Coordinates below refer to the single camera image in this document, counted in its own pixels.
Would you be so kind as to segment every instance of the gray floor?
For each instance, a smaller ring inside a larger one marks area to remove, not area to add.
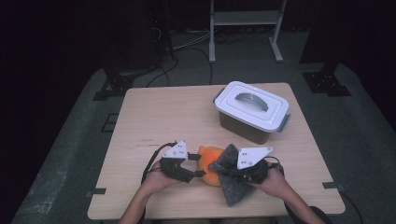
[[[317,71],[322,64],[298,64],[307,33],[280,34],[278,44],[285,59],[283,63],[276,63],[268,36],[245,35],[240,42],[217,45],[212,84],[234,80],[289,83],[334,181],[346,187],[345,193],[359,207],[365,223],[394,223],[396,134],[358,77],[339,65],[335,74],[352,96],[313,94],[302,72]],[[173,35],[175,46],[196,37]],[[207,54],[206,42],[193,47]],[[178,65],[169,72],[171,86],[209,84],[210,67],[202,52],[182,50],[176,52],[176,56]],[[173,64],[168,58],[163,67],[167,69]],[[146,87],[161,72],[137,78],[134,88]],[[95,187],[111,139],[111,133],[102,133],[101,129],[108,114],[119,113],[123,100],[122,97],[92,100],[105,79],[103,70],[92,74],[13,223],[99,223],[89,220],[87,211],[90,192]],[[166,79],[160,77],[151,87],[165,85]],[[331,216],[332,221],[359,223],[353,207],[345,203],[345,213]],[[279,217],[278,221],[291,223],[288,217]]]

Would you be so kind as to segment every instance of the container lid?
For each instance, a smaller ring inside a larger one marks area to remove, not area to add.
[[[283,128],[289,109],[285,99],[239,81],[229,83],[215,105],[220,112],[268,133]]]

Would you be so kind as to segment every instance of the white metal frame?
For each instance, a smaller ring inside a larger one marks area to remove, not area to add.
[[[210,2],[210,40],[209,40],[209,61],[216,61],[215,51],[215,26],[218,25],[262,25],[274,24],[276,26],[274,35],[269,37],[271,48],[278,63],[283,62],[277,46],[277,38],[279,35],[280,25],[282,23],[287,0],[282,0],[279,10],[269,11],[224,11],[215,12],[215,0]]]

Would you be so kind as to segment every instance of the gray fabric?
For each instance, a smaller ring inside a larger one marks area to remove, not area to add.
[[[224,175],[228,168],[236,167],[237,161],[238,149],[234,145],[228,145],[219,158],[209,164],[209,168],[219,175],[221,190],[227,205],[230,207],[241,202],[254,189],[245,182],[239,182]]]

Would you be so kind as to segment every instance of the person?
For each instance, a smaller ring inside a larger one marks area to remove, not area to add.
[[[145,181],[142,183],[136,194],[132,198],[122,217],[120,224],[138,223],[142,217],[146,203],[151,195],[160,192],[167,187],[180,183],[180,181],[167,177],[160,168],[160,163],[157,161],[151,168],[151,172]],[[268,176],[261,184],[252,184],[253,187],[262,190],[264,193],[277,197],[285,202],[291,212],[297,216],[301,221],[308,224],[325,224],[325,222],[308,206],[308,204],[300,197],[300,195],[289,185],[282,173],[274,168],[268,170]],[[209,223],[202,220],[196,220],[195,223]],[[257,223],[265,223],[263,220],[256,220]],[[236,222],[229,223],[243,223],[240,219]]]

